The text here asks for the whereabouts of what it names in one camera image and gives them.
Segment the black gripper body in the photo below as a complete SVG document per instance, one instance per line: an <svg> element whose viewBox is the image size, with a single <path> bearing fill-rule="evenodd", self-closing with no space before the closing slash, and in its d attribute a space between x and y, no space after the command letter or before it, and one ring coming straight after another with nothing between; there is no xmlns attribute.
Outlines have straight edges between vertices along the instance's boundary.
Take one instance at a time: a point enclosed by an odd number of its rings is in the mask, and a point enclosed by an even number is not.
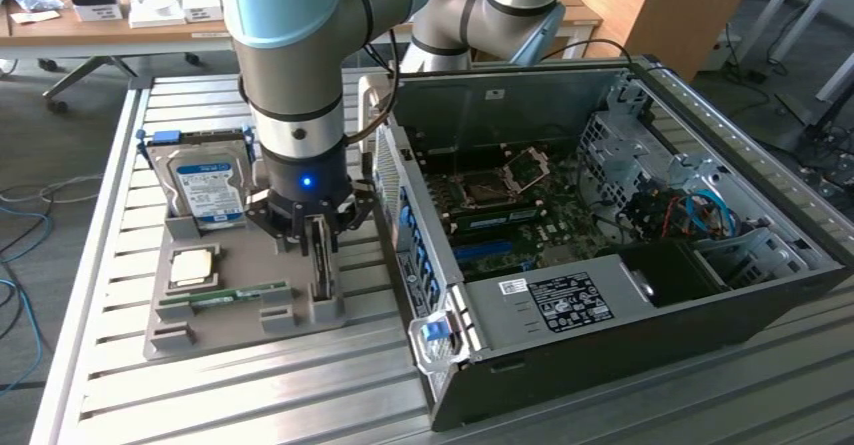
<svg viewBox="0 0 854 445"><path fill-rule="evenodd" d="M262 147L269 172L269 205L281 215L334 214L353 193L346 161L348 140L310 158L282 156Z"/></svg>

